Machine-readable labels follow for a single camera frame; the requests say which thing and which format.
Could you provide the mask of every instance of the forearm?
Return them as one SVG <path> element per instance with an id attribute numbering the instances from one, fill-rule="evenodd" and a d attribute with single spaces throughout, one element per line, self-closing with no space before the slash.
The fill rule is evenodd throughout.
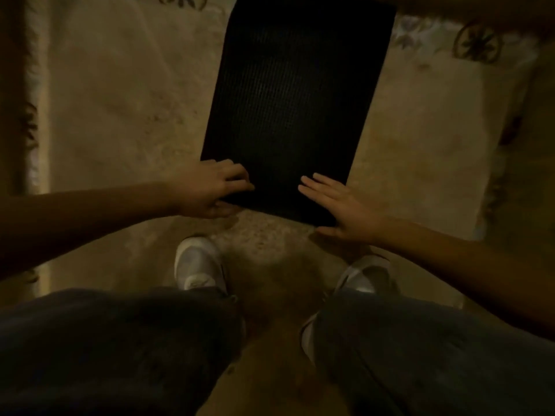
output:
<path id="1" fill-rule="evenodd" d="M 555 338 L 555 278 L 484 244 L 385 218 L 374 244 L 411 260 L 512 325 Z"/>
<path id="2" fill-rule="evenodd" d="M 172 214 L 175 199 L 163 183 L 7 198 L 0 205 L 0 277 Z"/>

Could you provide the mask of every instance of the dark pants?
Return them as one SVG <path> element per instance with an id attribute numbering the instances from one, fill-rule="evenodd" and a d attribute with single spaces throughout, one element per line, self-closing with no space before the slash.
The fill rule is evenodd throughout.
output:
<path id="1" fill-rule="evenodd" d="M 4 312 L 0 414 L 193 415 L 239 356 L 233 309 L 200 288 L 70 290 Z M 356 415 L 555 414 L 553 343 L 451 308 L 343 289 L 314 336 Z"/>

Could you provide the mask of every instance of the shoe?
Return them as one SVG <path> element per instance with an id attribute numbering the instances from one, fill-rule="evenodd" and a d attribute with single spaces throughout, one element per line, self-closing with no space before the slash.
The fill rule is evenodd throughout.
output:
<path id="1" fill-rule="evenodd" d="M 367 294 L 375 294 L 383 290 L 384 286 L 387 286 L 388 289 L 395 289 L 396 286 L 390 277 L 390 270 L 391 263 L 387 258 L 379 255 L 364 256 L 347 267 L 347 270 L 339 278 L 334 293 L 344 287 Z M 301 349 L 312 364 L 314 364 L 314 336 L 312 332 L 317 315 L 314 314 L 310 317 L 303 324 L 299 333 Z"/>
<path id="2" fill-rule="evenodd" d="M 175 253 L 174 277 L 181 290 L 217 287 L 227 294 L 227 274 L 218 247 L 208 238 L 184 239 Z"/>

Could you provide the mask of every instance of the yoga mat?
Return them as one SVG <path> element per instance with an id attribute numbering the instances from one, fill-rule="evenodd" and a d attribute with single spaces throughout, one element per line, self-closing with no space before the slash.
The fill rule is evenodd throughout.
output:
<path id="1" fill-rule="evenodd" d="M 232 159 L 256 191 L 234 204 L 333 225 L 297 190 L 314 172 L 345 183 L 395 8 L 372 0 L 237 0 L 201 159 Z"/>

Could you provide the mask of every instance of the person's left hand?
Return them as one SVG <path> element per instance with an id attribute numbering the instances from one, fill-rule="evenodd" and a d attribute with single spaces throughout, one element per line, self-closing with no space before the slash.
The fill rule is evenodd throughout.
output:
<path id="1" fill-rule="evenodd" d="M 200 162 L 168 181 L 168 186 L 179 215 L 208 219 L 228 217 L 241 211 L 240 207 L 220 198 L 254 190 L 246 169 L 230 159 Z"/>

